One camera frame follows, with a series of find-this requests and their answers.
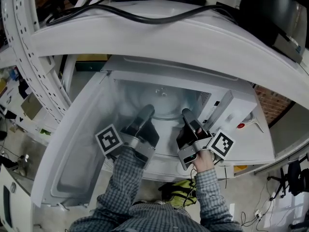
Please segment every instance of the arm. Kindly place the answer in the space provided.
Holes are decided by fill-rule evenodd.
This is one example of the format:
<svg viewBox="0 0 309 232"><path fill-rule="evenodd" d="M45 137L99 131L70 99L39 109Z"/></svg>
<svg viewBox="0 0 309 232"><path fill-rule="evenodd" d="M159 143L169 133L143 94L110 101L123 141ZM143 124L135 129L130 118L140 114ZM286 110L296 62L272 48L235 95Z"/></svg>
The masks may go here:
<svg viewBox="0 0 309 232"><path fill-rule="evenodd" d="M242 231L240 224L232 221L225 199L221 195L210 152L200 151L193 163L197 168L197 199L201 206L201 225L212 232Z"/></svg>
<svg viewBox="0 0 309 232"><path fill-rule="evenodd" d="M111 231L130 218L128 212L140 186L144 163L133 150L123 147L114 163L113 175L106 192L97 198L93 215L75 221L70 232Z"/></svg>

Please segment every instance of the metal shelving rack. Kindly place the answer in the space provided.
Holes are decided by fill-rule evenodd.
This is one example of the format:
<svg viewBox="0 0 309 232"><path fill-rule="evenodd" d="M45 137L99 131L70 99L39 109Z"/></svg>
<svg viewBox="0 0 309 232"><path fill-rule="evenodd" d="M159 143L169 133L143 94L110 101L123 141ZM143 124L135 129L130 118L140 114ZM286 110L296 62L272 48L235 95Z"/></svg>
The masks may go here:
<svg viewBox="0 0 309 232"><path fill-rule="evenodd" d="M76 6L85 1L79 0ZM309 75L305 69L215 12L154 26L89 11L74 20L46 27L38 23L35 0L1 2L5 33L16 65L57 123L71 105L68 91L76 56L84 53L186 63L254 82L309 109ZM148 17L171 16L196 7L166 0L111 5ZM63 54L69 56L61 83L56 59Z"/></svg>

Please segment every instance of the office chair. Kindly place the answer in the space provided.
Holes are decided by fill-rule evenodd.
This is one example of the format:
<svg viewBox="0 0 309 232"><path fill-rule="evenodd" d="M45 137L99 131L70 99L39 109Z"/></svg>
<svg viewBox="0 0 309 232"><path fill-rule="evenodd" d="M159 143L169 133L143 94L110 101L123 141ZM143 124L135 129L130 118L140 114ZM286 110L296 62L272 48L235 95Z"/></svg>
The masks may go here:
<svg viewBox="0 0 309 232"><path fill-rule="evenodd" d="M280 174L281 178L269 176L267 177L267 181L270 179L274 179L276 181L279 181L280 186L277 189L277 192L274 197L270 197L269 200L273 201L279 192L282 190L283 194L280 196L283 198L286 195L286 189L290 186L289 192L293 194L293 196L298 195L299 193L305 191L309 192L309 169L304 169L301 171L300 169L300 163L302 163L304 160L308 160L308 155L301 160L295 160L289 164L288 173L284 174L283 169L280 168Z"/></svg>

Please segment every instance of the open lid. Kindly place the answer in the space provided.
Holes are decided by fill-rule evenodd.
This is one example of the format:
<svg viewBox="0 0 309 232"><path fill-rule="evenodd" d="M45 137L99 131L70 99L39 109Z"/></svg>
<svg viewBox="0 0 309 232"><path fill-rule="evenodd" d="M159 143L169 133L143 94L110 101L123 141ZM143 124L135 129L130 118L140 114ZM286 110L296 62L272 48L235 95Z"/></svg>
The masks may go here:
<svg viewBox="0 0 309 232"><path fill-rule="evenodd" d="M106 73L96 73L52 136L34 180L31 200L76 206L89 203L104 156L95 134L111 123L114 110Z"/></svg>

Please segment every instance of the white appliance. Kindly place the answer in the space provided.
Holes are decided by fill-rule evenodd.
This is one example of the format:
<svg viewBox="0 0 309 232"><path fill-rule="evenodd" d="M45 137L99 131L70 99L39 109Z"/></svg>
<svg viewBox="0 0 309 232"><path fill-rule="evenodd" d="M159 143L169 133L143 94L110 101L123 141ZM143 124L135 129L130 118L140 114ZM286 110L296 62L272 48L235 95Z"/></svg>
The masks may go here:
<svg viewBox="0 0 309 232"><path fill-rule="evenodd" d="M172 181L188 178L191 171L183 170L177 156L183 108L211 132L223 129L241 142L236 126L256 111L257 100L247 81L232 76L162 60L112 56L83 88L53 135L34 181L32 201L37 206L88 203L101 169L112 170L95 134L110 124L121 129L147 104L155 108L152 123L160 140L144 177Z"/></svg>

